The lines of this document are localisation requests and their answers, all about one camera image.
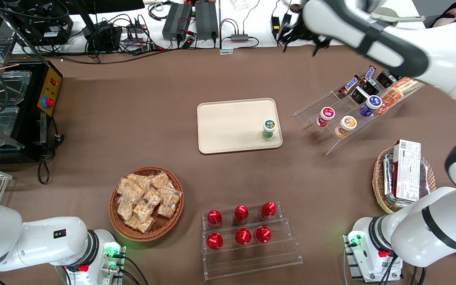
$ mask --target beige tray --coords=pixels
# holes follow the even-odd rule
[[[225,153],[266,148],[283,144],[281,125],[273,99],[248,99],[201,103],[198,115],[198,149],[202,153]],[[277,123],[274,135],[261,135],[266,120]]]

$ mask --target red knob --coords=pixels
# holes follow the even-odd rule
[[[274,202],[265,203],[261,206],[261,218],[269,220],[277,213],[277,205]]]
[[[54,99],[52,99],[52,98],[46,98],[46,99],[45,99],[45,105],[46,105],[47,107],[49,107],[49,108],[50,108],[50,107],[53,107],[53,106],[54,106]]]
[[[217,251],[223,246],[223,237],[218,233],[211,233],[207,237],[207,246],[214,251]]]
[[[255,238],[259,243],[267,243],[272,238],[272,231],[267,227],[261,226],[256,229]]]
[[[251,241],[251,233],[247,229],[239,229],[235,233],[235,241],[239,245],[247,245]]]
[[[387,257],[387,256],[390,256],[391,253],[389,253],[388,251],[379,251],[379,252],[378,252],[378,255],[379,255],[380,257]]]
[[[82,264],[81,266],[78,267],[78,270],[80,272],[87,272],[87,270],[89,270],[89,265],[87,264]]]
[[[211,224],[214,227],[221,227],[223,217],[221,216],[221,213],[219,211],[212,210],[207,215],[207,222],[209,222],[209,224]]]
[[[247,209],[246,206],[240,205],[235,208],[234,216],[235,216],[236,222],[238,222],[238,223],[245,222],[247,217],[249,217],[249,210]]]

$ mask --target red lid cup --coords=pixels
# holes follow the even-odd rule
[[[247,217],[249,217],[249,210],[246,206],[240,205],[235,208],[234,217],[235,222],[237,222],[238,224],[242,224],[247,220]]]
[[[223,246],[223,237],[218,233],[209,234],[207,237],[207,246],[210,249],[217,251]]]
[[[274,202],[268,202],[261,206],[260,215],[264,220],[270,220],[276,213],[277,205]]]
[[[213,227],[220,228],[223,225],[223,217],[219,211],[212,210],[207,214],[207,222]]]
[[[239,229],[235,233],[235,241],[239,245],[247,245],[251,241],[251,233],[247,229]]]
[[[255,239],[259,243],[267,243],[272,238],[272,231],[264,226],[255,230]]]
[[[326,126],[328,121],[333,119],[333,117],[335,117],[335,111],[333,110],[333,108],[324,107],[323,109],[321,109],[320,115],[316,119],[316,124],[320,127],[324,127]]]

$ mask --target red emergency stop button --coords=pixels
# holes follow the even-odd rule
[[[54,106],[54,99],[50,98],[50,97],[47,97],[47,96],[44,96],[42,98],[42,105],[43,107],[45,107],[46,109],[48,108],[52,108]]]
[[[78,267],[78,270],[80,272],[87,272],[87,270],[89,270],[89,265],[87,264],[82,264],[81,266]]]
[[[378,252],[378,255],[383,258],[383,257],[387,257],[387,256],[390,256],[391,253],[389,253],[388,251],[379,251]]]

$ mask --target bottle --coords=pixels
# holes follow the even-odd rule
[[[255,230],[255,240],[259,243],[267,243],[272,238],[272,231],[265,227],[261,226]]]
[[[263,131],[261,131],[261,135],[269,139],[274,135],[275,130],[276,123],[272,120],[266,120],[263,124]]]
[[[235,233],[235,241],[239,245],[247,245],[251,241],[251,232],[248,229],[239,229]]]
[[[218,233],[211,233],[207,237],[207,246],[213,251],[217,251],[223,246],[223,237]]]
[[[207,214],[207,222],[214,228],[220,228],[223,226],[223,217],[219,211],[212,210]]]
[[[274,202],[265,203],[259,213],[261,220],[270,220],[277,213],[277,205]]]
[[[233,217],[235,224],[242,225],[247,221],[247,218],[249,217],[249,210],[246,206],[240,205],[235,208]]]

